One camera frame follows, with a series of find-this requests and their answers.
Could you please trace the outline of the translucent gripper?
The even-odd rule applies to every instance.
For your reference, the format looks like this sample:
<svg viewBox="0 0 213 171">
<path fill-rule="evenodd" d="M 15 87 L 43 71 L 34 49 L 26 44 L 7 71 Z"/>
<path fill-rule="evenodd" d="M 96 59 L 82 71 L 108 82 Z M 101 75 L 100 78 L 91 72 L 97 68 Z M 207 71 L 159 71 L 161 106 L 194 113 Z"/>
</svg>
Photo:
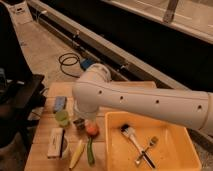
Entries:
<svg viewBox="0 0 213 171">
<path fill-rule="evenodd" d="M 80 110 L 77 106 L 73 107 L 74 120 L 78 119 L 78 118 L 82 118 L 85 120 L 85 122 L 94 121 L 96 119 L 97 113 L 98 113 L 97 110 L 88 112 L 88 111 Z"/>
</svg>

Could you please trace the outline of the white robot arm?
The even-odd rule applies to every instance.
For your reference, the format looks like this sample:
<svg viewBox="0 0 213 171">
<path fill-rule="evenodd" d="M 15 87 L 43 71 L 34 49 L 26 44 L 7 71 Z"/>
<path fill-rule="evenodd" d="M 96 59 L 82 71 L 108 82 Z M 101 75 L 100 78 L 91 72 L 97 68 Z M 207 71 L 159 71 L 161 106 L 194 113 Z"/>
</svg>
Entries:
<svg viewBox="0 0 213 171">
<path fill-rule="evenodd" d="M 74 111 L 93 119 L 100 106 L 200 130 L 213 136 L 213 93 L 113 84 L 102 64 L 91 65 L 74 83 Z"/>
</svg>

